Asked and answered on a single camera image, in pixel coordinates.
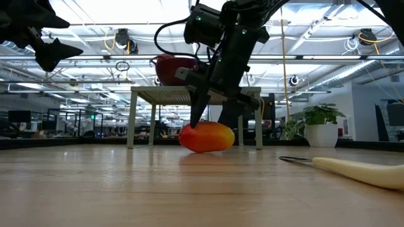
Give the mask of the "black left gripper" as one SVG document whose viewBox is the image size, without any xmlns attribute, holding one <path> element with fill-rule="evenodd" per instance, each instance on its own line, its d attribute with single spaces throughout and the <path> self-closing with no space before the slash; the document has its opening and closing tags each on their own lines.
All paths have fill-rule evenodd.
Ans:
<svg viewBox="0 0 404 227">
<path fill-rule="evenodd" d="M 28 31 L 29 45 L 35 60 L 46 72 L 52 72 L 63 59 L 83 53 L 56 38 L 45 43 L 39 33 L 43 28 L 68 28 L 70 23 L 51 11 L 49 0 L 0 0 L 0 44 L 5 41 L 24 43 Z"/>
</svg>

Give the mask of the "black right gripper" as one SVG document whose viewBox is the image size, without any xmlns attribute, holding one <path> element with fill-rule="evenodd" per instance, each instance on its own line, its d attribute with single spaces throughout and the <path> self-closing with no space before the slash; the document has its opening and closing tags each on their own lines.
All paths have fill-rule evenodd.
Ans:
<svg viewBox="0 0 404 227">
<path fill-rule="evenodd" d="M 255 45 L 266 43 L 269 33 L 265 28 L 266 19 L 239 18 L 235 21 L 221 20 L 224 31 L 208 63 L 199 63 L 196 69 L 177 73 L 187 81 L 191 97 L 190 125 L 198 124 L 214 91 L 226 97 L 218 123 L 231 129 L 238 128 L 238 118 L 244 107 L 258 109 L 259 102 L 241 93 L 239 83 L 244 73 L 249 71 L 248 62 Z"/>
</svg>

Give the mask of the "purple plastic colander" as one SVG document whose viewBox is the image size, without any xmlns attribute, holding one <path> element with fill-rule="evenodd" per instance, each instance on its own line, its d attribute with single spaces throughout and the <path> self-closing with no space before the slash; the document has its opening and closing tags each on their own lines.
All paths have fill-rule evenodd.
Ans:
<svg viewBox="0 0 404 227">
<path fill-rule="evenodd" d="M 150 59 L 150 64 L 155 66 L 157 78 L 163 86 L 186 86 L 184 80 L 175 77 L 175 72 L 180 67 L 191 69 L 197 65 L 197 61 L 194 58 L 160 54 Z"/>
</svg>

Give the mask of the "green perforated metal shelf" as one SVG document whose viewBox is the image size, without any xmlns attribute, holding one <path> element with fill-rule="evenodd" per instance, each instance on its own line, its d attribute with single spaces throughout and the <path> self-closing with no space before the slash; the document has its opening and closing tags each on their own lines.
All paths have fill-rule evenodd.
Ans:
<svg viewBox="0 0 404 227">
<path fill-rule="evenodd" d="M 242 94 L 249 97 L 257 98 L 261 101 L 261 88 L 260 87 L 242 87 Z M 225 97 L 209 91 L 211 100 L 209 105 L 221 105 L 225 101 Z M 155 115 L 157 105 L 191 105 L 191 96 L 185 86 L 132 86 L 131 87 L 131 103 L 129 108 L 127 143 L 128 149 L 134 148 L 134 129 L 135 129 L 135 116 L 138 97 L 144 99 L 147 103 L 151 104 L 151 126 L 148 144 L 153 145 L 155 135 Z M 256 133 L 256 149 L 263 148 L 263 130 L 262 130 L 262 116 L 261 107 L 254 111 L 255 117 L 255 133 Z"/>
</svg>

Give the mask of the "black monitor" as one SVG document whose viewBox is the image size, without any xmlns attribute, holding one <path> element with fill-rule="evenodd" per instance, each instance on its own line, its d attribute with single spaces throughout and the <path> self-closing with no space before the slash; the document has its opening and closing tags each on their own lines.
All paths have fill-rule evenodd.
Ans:
<svg viewBox="0 0 404 227">
<path fill-rule="evenodd" d="M 404 126 L 404 104 L 392 103 L 387 105 L 389 125 Z"/>
<path fill-rule="evenodd" d="M 30 123 L 31 114 L 30 110 L 9 110 L 8 121 L 12 123 Z"/>
</svg>

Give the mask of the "potted green plant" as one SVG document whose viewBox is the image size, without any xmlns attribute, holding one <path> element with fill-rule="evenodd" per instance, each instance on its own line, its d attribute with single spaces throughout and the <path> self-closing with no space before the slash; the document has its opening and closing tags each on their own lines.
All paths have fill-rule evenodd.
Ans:
<svg viewBox="0 0 404 227">
<path fill-rule="evenodd" d="M 311 147 L 334 148 L 338 140 L 339 117 L 345 118 L 345 115 L 334 103 L 306 107 L 285 124 L 285 139 L 291 141 L 301 137 Z"/>
</svg>

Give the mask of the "black aluminium table frame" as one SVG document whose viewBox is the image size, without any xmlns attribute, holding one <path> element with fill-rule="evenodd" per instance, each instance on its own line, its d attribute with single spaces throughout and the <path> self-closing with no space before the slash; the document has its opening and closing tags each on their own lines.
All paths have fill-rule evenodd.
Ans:
<svg viewBox="0 0 404 227">
<path fill-rule="evenodd" d="M 70 146 L 81 144 L 106 144 L 106 145 L 126 145 L 125 138 L 59 138 L 59 139 L 2 139 L 0 140 L 0 150 L 39 148 L 51 146 Z M 309 143 L 303 139 L 292 141 L 284 140 L 264 140 L 263 146 L 308 146 Z M 339 139 L 337 148 L 368 149 L 376 151 L 392 151 L 404 153 L 404 143 L 394 142 L 367 142 L 351 141 Z"/>
</svg>

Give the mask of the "cream handled table knife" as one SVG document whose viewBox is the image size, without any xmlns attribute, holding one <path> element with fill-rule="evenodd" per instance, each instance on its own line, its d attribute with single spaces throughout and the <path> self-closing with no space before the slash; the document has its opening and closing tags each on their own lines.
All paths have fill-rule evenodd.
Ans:
<svg viewBox="0 0 404 227">
<path fill-rule="evenodd" d="M 378 165 L 336 158 L 296 158 L 280 156 L 280 160 L 310 163 L 353 180 L 385 189 L 404 190 L 404 165 Z"/>
</svg>

